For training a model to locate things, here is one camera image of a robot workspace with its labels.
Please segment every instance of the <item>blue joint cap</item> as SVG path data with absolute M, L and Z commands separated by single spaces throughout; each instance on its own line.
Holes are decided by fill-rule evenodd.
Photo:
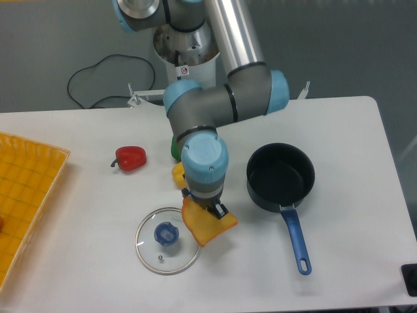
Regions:
M 226 174 L 229 153 L 217 134 L 197 132 L 184 144 L 181 152 L 182 165 L 188 177 L 201 184 L 219 181 Z
M 162 246 L 171 246 L 177 242 L 180 232 L 170 222 L 159 224 L 154 231 L 154 238 Z
M 169 85 L 164 92 L 164 105 L 167 115 L 169 109 L 179 97 L 195 88 L 202 89 L 200 83 L 196 80 L 178 80 Z
M 271 97 L 265 115 L 284 109 L 289 101 L 289 88 L 284 74 L 278 70 L 271 70 L 271 78 Z
M 119 20 L 119 23 L 123 30 L 127 33 L 135 33 L 133 29 L 129 27 L 129 25 L 126 23 L 126 21 L 123 18 L 122 12 L 120 12 L 119 5 L 117 4 L 117 0 L 113 0 L 113 8 L 115 9 L 117 19 Z

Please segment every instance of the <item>blue lid handle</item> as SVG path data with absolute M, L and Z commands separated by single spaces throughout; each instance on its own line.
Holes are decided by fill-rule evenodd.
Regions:
M 177 227 L 170 222 L 163 222 L 155 228 L 154 238 L 162 246 L 171 246 L 177 242 L 179 234 Z

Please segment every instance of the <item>glass lid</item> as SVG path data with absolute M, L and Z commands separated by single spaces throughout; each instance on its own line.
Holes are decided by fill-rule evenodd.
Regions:
M 164 207 L 146 216 L 136 231 L 135 246 L 142 264 L 160 275 L 186 270 L 200 251 L 182 221 L 181 210 L 174 207 Z

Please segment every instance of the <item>metal bracket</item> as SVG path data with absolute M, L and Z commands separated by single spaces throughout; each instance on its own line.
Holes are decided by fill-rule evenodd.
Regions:
M 128 84 L 128 87 L 131 96 L 128 104 L 132 108 L 135 108 L 144 102 L 152 103 L 152 101 L 162 101 L 165 92 L 165 89 L 133 91 L 130 83 Z
M 291 205 L 289 205 L 289 206 L 287 206 L 287 207 L 282 207 L 282 206 L 280 205 L 280 211 L 292 210 L 292 209 L 295 209 L 295 205 L 294 205 L 294 204 L 291 204 Z

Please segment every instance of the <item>floor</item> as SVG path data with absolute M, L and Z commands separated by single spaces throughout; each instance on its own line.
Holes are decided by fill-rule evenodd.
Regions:
M 417 228 L 417 1 L 248 1 L 266 62 L 282 70 L 296 98 L 311 81 L 311 98 L 368 95 L 379 104 L 410 216 Z M 0 2 L 0 112 L 79 108 L 68 79 L 107 55 L 148 59 L 154 89 L 167 85 L 151 46 L 152 30 L 126 34 L 111 1 Z M 226 80 L 220 58 L 219 83 Z M 144 90 L 149 66 L 114 58 L 78 74 L 71 92 L 89 106 L 109 95 Z M 125 106 L 113 99 L 105 107 Z

